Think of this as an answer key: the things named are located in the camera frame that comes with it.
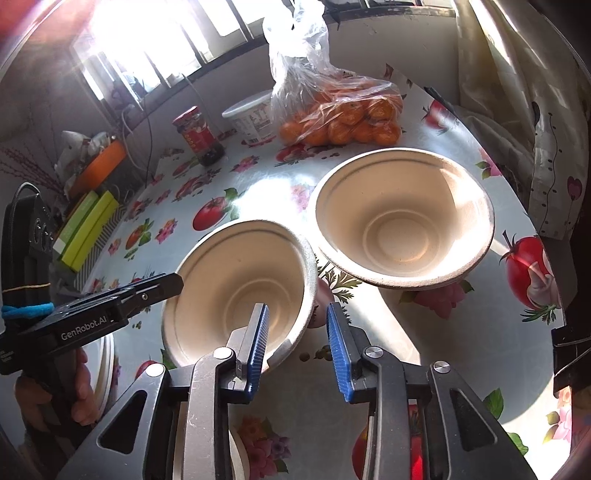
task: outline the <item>plastic bag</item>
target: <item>plastic bag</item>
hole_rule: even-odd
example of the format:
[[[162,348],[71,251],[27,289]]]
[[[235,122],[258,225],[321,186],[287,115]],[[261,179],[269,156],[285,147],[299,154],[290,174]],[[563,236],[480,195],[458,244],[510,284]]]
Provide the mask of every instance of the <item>plastic bag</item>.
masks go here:
[[[275,87],[271,118],[287,145],[395,145],[402,97],[396,85],[335,68],[318,0],[277,5],[263,20]]]

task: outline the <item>bowl rim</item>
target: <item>bowl rim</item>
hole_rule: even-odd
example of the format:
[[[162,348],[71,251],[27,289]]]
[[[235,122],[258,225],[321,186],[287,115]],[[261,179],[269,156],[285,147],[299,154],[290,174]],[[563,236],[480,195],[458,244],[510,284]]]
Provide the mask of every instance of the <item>bowl rim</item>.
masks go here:
[[[188,268],[186,273],[190,272],[194,268],[196,261],[194,261],[190,265],[187,263],[187,261],[190,260],[190,257],[195,254],[198,248],[206,245],[206,243],[210,242],[215,236],[218,236],[221,232],[233,229],[237,226],[242,226],[245,223],[259,223],[260,225],[256,228],[256,230],[269,231],[269,228],[265,227],[268,227],[270,225],[273,225],[275,229],[279,227],[280,230],[283,230],[283,236],[286,239],[289,238],[292,245],[296,247],[298,256],[300,257],[300,267],[304,277],[304,292],[300,306],[300,311],[298,312],[296,320],[292,325],[290,331],[287,333],[287,336],[280,343],[280,345],[277,348],[275,348],[275,350],[273,350],[270,355],[267,352],[265,353],[265,358],[262,367],[262,372],[265,373],[268,370],[273,369],[277,365],[279,365],[296,348],[297,344],[306,332],[311,315],[314,311],[318,275],[316,270],[316,257],[314,256],[314,251],[312,250],[312,247],[310,246],[310,243],[307,240],[307,238],[301,233],[298,233],[292,227],[284,223],[279,223],[276,220],[270,220],[265,218],[247,218],[233,220],[228,223],[225,223],[224,225],[219,226],[209,234],[205,235],[189,251],[189,253],[185,255],[181,263],[179,263],[176,269],[176,273],[183,276],[181,271],[184,271],[185,268]],[[183,348],[181,347],[176,335],[174,334],[175,328],[174,326],[172,326],[174,322],[174,312],[176,310],[178,298],[180,297],[180,295],[167,299],[163,302],[161,312],[161,335],[162,342],[164,344],[164,349],[168,352],[172,362],[177,367],[186,367],[187,365],[192,365],[195,362],[191,362],[191,360],[184,353]]]
[[[451,271],[445,275],[439,275],[429,280],[418,280],[416,277],[397,277],[394,275],[385,275],[378,272],[374,272],[366,267],[363,267],[362,265],[359,265],[357,262],[354,262],[352,259],[347,257],[344,253],[332,247],[332,245],[324,237],[322,230],[320,229],[320,225],[318,223],[318,218],[316,216],[317,202],[320,193],[322,192],[325,185],[333,178],[334,174],[337,173],[339,170],[343,168],[348,168],[349,165],[351,165],[352,163],[363,161],[368,157],[374,157],[376,155],[392,154],[400,156],[408,153],[418,154],[424,157],[430,157],[431,159],[436,158],[439,162],[442,163],[442,165],[444,165],[444,167],[447,167],[447,169],[456,173],[462,181],[473,182],[474,185],[484,194],[482,198],[482,204],[485,212],[483,213],[488,214],[488,241],[482,244],[478,253],[468,263],[461,266],[460,268],[457,268],[454,271]],[[393,157],[390,159],[383,159],[383,161],[388,160],[396,161],[403,160],[403,158]],[[354,276],[358,280],[361,280],[365,283],[369,283],[371,285],[375,285],[376,287],[391,288],[393,290],[429,290],[432,288],[444,287],[446,285],[454,283],[478,265],[478,263],[488,252],[495,233],[494,208],[492,206],[490,197],[488,196],[486,190],[480,185],[480,183],[458,162],[455,162],[438,153],[422,150],[419,148],[382,148],[380,150],[373,150],[370,152],[365,152],[356,155],[350,158],[349,160],[337,165],[319,181],[318,185],[314,189],[314,192],[310,196],[308,216],[311,237],[313,238],[313,241],[316,243],[322,254],[328,260],[330,260],[335,266],[337,266],[344,272],[347,272],[348,274]]]

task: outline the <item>rubber band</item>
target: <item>rubber band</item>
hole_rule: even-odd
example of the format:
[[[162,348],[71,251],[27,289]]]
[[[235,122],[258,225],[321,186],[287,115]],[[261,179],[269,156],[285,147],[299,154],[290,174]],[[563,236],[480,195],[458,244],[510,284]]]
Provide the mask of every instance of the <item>rubber band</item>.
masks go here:
[[[2,305],[2,318],[4,320],[33,319],[47,316],[53,312],[53,309],[53,303],[42,303],[41,305],[29,305],[27,307]]]
[[[7,288],[6,290],[2,290],[2,293],[7,293],[9,291],[17,291],[17,290],[24,290],[25,288],[44,288],[51,285],[51,283],[44,283],[43,285],[23,285],[22,287],[14,287],[14,288]]]

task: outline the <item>curtain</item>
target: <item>curtain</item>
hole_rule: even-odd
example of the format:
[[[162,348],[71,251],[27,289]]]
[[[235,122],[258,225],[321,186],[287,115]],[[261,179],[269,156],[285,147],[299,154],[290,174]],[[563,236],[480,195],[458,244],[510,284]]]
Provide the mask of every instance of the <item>curtain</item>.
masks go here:
[[[497,163],[538,233],[568,239],[587,184],[591,87],[527,0],[453,0],[456,113]]]

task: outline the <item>table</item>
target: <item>table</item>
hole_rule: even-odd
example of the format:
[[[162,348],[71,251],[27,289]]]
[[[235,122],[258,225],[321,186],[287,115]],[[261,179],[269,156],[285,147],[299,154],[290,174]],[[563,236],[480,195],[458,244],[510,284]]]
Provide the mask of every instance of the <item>table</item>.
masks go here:
[[[550,330],[563,325],[563,312],[542,243],[511,186],[469,131],[422,88],[405,78],[395,81],[405,97],[400,146],[443,154],[467,168],[491,197],[495,238],[466,278],[420,293],[339,277],[312,245],[319,275],[328,283],[325,293],[330,290],[328,295],[341,301],[352,324],[364,328],[373,344],[401,360],[450,362],[512,433],[538,478],[550,479],[574,440],[570,390],[558,398],[552,392]],[[227,156],[209,168],[189,151],[160,159],[154,181],[102,252],[87,291],[176,270],[200,238],[231,218],[293,221],[305,233],[306,207],[318,181],[343,160],[375,149],[285,148],[277,139],[249,148],[238,135],[224,143]],[[222,200],[232,208],[220,208]],[[342,207],[346,214],[347,205]],[[357,439],[367,409],[343,401],[327,343],[324,328],[308,328],[295,352],[263,377],[255,401],[231,409],[230,423],[248,446],[251,479],[356,478]],[[173,367],[161,338],[161,306],[117,331],[115,345],[115,397],[143,362]]]

